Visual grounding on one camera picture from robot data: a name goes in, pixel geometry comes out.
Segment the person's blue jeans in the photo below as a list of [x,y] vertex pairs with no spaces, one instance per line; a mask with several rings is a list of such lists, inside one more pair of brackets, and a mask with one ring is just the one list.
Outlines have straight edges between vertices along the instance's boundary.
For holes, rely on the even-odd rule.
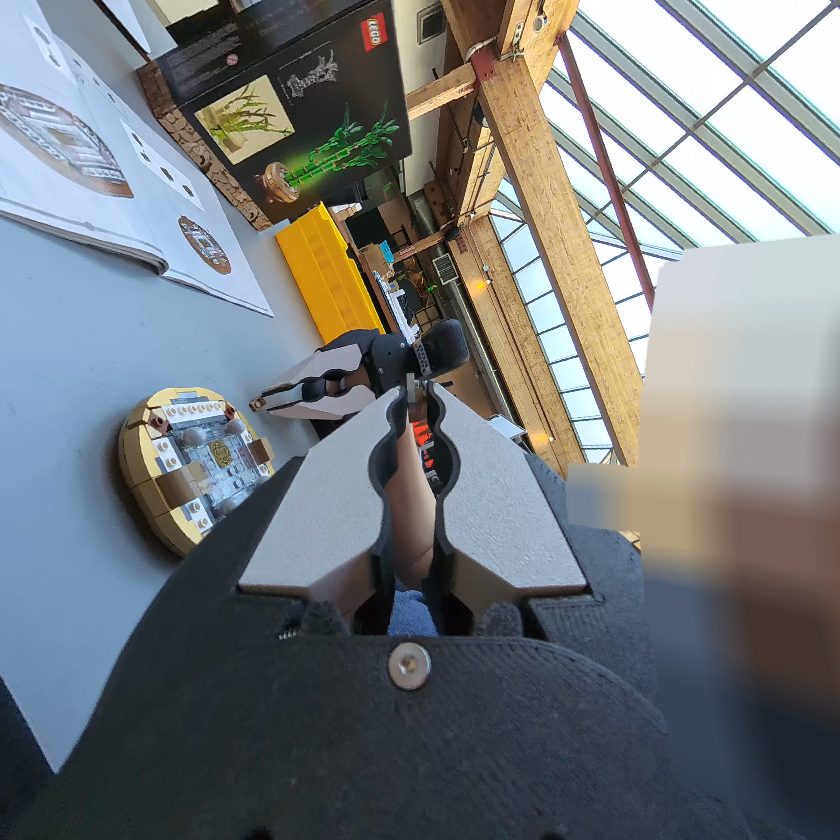
[[438,636],[438,630],[421,591],[407,590],[403,587],[395,590],[387,634],[393,637]]

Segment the lego instruction booklet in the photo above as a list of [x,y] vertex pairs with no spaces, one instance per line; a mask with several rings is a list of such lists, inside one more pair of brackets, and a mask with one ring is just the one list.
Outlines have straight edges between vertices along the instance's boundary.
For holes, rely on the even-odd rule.
[[2,215],[272,317],[207,178],[57,38],[2,2]]

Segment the brown scaled lego structure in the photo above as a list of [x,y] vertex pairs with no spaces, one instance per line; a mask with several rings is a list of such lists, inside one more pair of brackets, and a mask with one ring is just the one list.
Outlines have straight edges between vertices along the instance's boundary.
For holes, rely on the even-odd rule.
[[271,227],[273,223],[268,216],[247,195],[232,173],[176,107],[157,62],[150,59],[136,72],[154,118],[171,135],[173,141],[178,143],[205,177],[255,230],[262,232]]

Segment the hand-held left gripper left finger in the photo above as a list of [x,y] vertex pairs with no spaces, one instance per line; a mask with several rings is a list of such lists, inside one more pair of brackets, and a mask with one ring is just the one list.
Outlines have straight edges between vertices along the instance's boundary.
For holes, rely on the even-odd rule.
[[388,623],[395,593],[385,487],[405,431],[404,386],[387,391],[314,446],[269,521],[238,587],[329,601],[359,623]]

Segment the round gold lego base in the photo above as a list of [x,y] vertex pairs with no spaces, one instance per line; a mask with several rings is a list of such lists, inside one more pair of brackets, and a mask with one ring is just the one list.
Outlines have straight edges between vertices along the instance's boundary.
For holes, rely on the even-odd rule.
[[182,558],[275,473],[270,441],[200,386],[138,402],[121,426],[118,457],[150,529]]

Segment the black lego box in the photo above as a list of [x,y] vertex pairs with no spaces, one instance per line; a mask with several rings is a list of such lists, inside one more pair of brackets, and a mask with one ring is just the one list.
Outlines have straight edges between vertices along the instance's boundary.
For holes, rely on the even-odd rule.
[[211,2],[167,33],[174,108],[270,225],[413,153],[393,2]]

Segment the yellow plastic bin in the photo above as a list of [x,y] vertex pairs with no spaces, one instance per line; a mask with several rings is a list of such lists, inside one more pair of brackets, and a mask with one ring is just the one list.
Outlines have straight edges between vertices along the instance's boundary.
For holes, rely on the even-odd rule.
[[276,241],[324,344],[357,329],[385,326],[323,203],[276,234]]

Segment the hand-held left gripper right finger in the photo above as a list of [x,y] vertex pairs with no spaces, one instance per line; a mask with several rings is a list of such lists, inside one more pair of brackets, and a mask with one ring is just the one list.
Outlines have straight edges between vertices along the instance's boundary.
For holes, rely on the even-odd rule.
[[584,594],[588,582],[528,453],[434,382],[427,410],[451,464],[436,509],[443,597],[481,618],[496,603]]

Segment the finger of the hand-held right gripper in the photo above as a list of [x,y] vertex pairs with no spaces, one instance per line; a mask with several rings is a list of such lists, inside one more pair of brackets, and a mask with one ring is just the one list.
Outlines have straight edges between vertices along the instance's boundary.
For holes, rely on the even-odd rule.
[[285,405],[265,405],[269,414],[288,419],[339,421],[358,414],[376,401],[373,391],[356,385],[340,395],[321,395],[313,401],[296,401]]
[[265,398],[293,390],[303,382],[339,378],[356,371],[362,363],[363,351],[357,343],[311,353],[301,362],[281,373],[275,384],[265,389]]

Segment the person's right forearm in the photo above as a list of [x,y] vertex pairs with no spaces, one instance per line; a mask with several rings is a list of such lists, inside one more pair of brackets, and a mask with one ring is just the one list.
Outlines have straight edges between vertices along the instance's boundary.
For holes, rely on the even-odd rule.
[[397,439],[396,454],[396,472],[385,485],[392,516],[393,566],[405,588],[419,592],[434,557],[436,498],[410,421]]

